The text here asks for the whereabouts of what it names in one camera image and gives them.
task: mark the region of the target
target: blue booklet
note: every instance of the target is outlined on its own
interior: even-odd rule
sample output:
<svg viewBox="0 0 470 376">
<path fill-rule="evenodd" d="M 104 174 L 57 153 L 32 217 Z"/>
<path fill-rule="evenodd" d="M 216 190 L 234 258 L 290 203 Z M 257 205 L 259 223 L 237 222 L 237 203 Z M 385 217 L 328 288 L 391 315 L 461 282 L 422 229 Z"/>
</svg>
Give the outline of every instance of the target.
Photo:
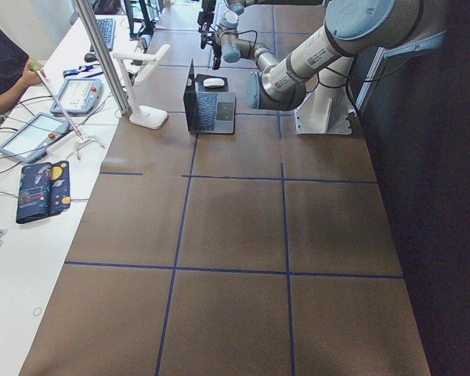
<svg viewBox="0 0 470 376">
<path fill-rule="evenodd" d="M 16 223 L 58 215 L 70 207 L 70 164 L 37 163 L 21 169 Z"/>
</svg>

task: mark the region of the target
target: white table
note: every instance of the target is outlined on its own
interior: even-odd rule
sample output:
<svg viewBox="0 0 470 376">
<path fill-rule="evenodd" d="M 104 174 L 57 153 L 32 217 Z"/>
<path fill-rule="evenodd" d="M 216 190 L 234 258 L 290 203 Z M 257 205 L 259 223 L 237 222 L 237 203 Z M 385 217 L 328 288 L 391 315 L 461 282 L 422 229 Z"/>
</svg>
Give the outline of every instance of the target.
<svg viewBox="0 0 470 376">
<path fill-rule="evenodd" d="M 114 51 L 133 52 L 135 42 L 128 40 L 127 19 L 116 16 Z M 50 85 L 58 91 L 63 83 L 62 71 L 86 64 L 83 60 L 90 46 L 89 38 L 80 20 L 70 29 L 45 65 Z M 105 100 L 110 90 L 105 85 L 99 103 Z M 43 86 L 29 88 L 23 99 L 48 95 Z M 52 100 L 36 99 L 26 102 L 34 114 L 49 112 Z M 19 106 L 10 114 L 12 118 L 28 121 L 32 115 Z M 106 149 L 91 143 L 81 149 L 81 160 L 74 155 L 70 162 L 70 195 L 72 199 L 88 199 L 99 174 L 99 167 L 106 156 L 107 148 L 118 125 L 120 112 L 112 97 L 108 97 L 101 112 L 90 117 L 81 130 L 86 135 L 98 136 Z M 85 118 L 75 117 L 80 123 Z M 23 123 L 8 119 L 4 127 L 19 128 Z M 11 136 L 0 132 L 0 145 Z M 57 162 L 72 152 L 75 141 L 72 132 L 48 150 L 41 161 Z M 14 166 L 10 159 L 0 159 L 0 171 Z M 16 166 L 0 175 L 0 190 L 17 195 L 20 169 Z M 7 229 L 0 247 L 0 376 L 19 374 L 34 340 L 64 259 L 74 238 L 85 210 L 86 201 L 72 202 L 61 215 L 42 219 L 25 225 L 17 225 L 17 199 L 0 194 L 0 229 Z"/>
</svg>

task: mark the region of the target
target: keyboard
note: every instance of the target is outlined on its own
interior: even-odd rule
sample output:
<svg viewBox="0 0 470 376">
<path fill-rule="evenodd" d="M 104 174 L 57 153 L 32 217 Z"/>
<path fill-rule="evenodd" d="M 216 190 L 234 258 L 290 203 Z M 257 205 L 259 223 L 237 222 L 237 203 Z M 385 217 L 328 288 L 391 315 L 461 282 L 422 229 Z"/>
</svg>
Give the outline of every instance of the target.
<svg viewBox="0 0 470 376">
<path fill-rule="evenodd" d="M 212 93 L 198 92 L 198 111 L 195 125 L 202 131 L 213 131 L 218 96 Z"/>
<path fill-rule="evenodd" d="M 113 49 L 113 41 L 115 39 L 115 24 L 117 21 L 114 18 L 98 18 L 97 26 L 101 31 L 104 43 L 107 45 L 108 51 Z"/>
</svg>

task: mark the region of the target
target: person's arm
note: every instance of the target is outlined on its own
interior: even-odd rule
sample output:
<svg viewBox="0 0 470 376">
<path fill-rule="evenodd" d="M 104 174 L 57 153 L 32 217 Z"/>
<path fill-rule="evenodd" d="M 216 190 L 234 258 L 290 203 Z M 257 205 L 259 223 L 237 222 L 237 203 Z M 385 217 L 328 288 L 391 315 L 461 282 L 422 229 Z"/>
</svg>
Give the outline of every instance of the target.
<svg viewBox="0 0 470 376">
<path fill-rule="evenodd" d="M 23 75 L 14 86 L 0 95 L 0 115 L 14 107 L 30 86 L 42 83 L 36 72 L 30 68 L 29 62 L 30 60 L 28 59 L 24 65 Z"/>
</svg>

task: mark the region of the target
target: open laptop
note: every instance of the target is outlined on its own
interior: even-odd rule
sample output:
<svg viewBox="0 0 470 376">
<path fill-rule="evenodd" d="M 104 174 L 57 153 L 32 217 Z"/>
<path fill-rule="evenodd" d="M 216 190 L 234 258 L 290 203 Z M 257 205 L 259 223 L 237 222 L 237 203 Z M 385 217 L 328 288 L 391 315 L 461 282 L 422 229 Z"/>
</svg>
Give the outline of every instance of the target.
<svg viewBox="0 0 470 376">
<path fill-rule="evenodd" d="M 235 131 L 235 93 L 198 92 L 193 60 L 183 95 L 190 133 L 232 134 Z"/>
</svg>

